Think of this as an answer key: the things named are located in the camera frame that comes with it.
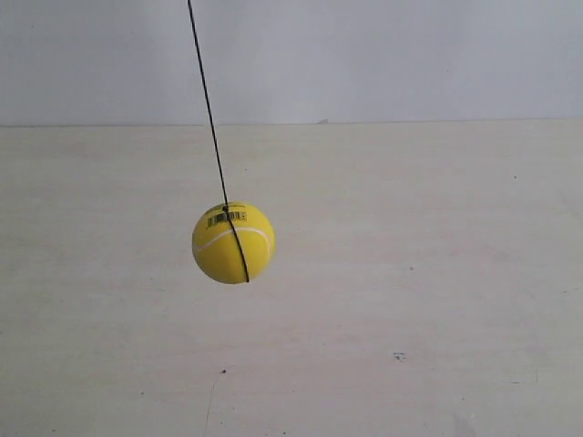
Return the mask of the yellow tennis ball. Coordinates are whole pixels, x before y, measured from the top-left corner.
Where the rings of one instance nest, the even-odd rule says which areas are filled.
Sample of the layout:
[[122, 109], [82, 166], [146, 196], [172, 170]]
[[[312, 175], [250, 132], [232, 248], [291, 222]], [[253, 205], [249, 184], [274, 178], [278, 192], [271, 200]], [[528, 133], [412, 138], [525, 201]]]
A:
[[275, 234], [257, 207], [231, 202], [208, 209], [192, 232], [192, 254], [209, 278], [241, 284], [259, 276], [275, 252]]

